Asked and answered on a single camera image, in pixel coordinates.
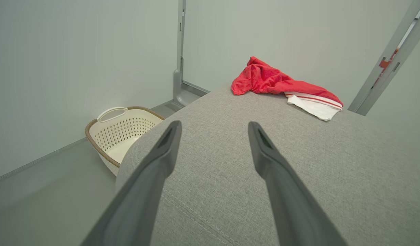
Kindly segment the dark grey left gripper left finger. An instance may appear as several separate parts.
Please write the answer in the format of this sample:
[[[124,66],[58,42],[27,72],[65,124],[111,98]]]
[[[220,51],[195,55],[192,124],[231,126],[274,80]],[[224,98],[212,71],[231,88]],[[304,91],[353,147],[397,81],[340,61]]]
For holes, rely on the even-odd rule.
[[[82,246],[149,246],[162,190],[175,168],[182,133],[173,121],[141,161]]]

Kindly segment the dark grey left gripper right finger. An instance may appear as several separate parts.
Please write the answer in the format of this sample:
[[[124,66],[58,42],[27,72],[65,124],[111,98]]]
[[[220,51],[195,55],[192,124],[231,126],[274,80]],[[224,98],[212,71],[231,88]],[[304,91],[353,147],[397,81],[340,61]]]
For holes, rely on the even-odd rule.
[[[248,137],[255,170],[266,183],[282,246],[346,246],[330,218],[257,122]]]

